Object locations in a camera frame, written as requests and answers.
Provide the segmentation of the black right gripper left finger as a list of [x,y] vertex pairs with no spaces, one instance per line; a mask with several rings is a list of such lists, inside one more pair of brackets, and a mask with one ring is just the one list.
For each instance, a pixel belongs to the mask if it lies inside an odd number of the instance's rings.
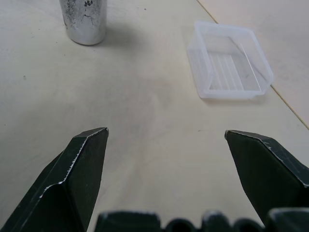
[[40,173],[2,232],[85,232],[100,189],[108,128],[84,131]]

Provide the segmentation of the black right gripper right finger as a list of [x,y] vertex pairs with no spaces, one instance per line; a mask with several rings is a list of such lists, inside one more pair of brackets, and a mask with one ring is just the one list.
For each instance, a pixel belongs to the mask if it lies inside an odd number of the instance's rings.
[[225,139],[245,194],[267,232],[309,230],[309,169],[279,142],[226,130]]

